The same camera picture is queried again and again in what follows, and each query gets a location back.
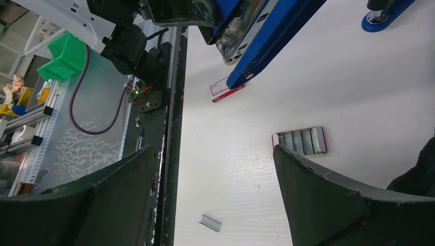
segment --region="white tabletop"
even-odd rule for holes
[[[209,86],[234,66],[189,29],[176,246],[291,245],[273,133],[323,126],[329,152],[313,160],[381,188],[415,165],[435,125],[435,2],[416,1],[379,33],[361,28],[366,4],[327,1],[263,73],[216,104]]]

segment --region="red and white box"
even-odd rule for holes
[[[223,98],[231,95],[232,93],[245,88],[245,85],[241,85],[233,90],[230,90],[227,86],[227,79],[228,77],[225,77],[218,82],[214,83],[210,86],[210,93],[211,93],[211,101],[217,102],[222,100]]]

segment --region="white plastic basket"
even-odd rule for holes
[[[26,47],[24,48],[24,55],[34,54],[47,59],[52,58],[51,52],[48,49],[48,44],[67,33],[67,31],[65,29],[60,29],[49,38],[43,39],[41,36],[38,35],[38,32],[41,27],[48,21],[49,20],[42,18],[41,16],[38,18],[38,21],[36,22],[36,25],[33,28],[32,33],[30,34],[29,40],[27,41]]]

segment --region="green bin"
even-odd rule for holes
[[[52,60],[38,68],[41,77],[62,82],[80,73],[85,64],[85,47],[83,42],[67,33],[48,45]]]

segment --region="green plastic container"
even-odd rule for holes
[[[67,33],[48,45],[53,59],[38,68],[41,77],[59,82],[80,73],[85,64],[85,46],[83,42]]]

